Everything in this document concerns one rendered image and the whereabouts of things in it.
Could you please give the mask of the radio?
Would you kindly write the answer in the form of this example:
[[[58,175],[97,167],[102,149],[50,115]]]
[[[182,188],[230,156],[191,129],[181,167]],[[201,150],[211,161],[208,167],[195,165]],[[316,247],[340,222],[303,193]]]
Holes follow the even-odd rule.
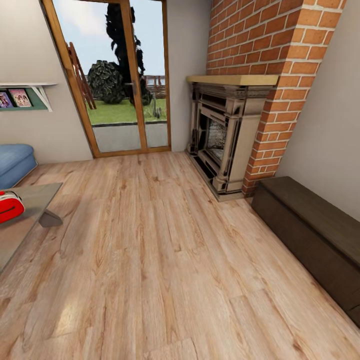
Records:
[[[22,198],[14,193],[0,191],[0,224],[7,222],[24,213]]]

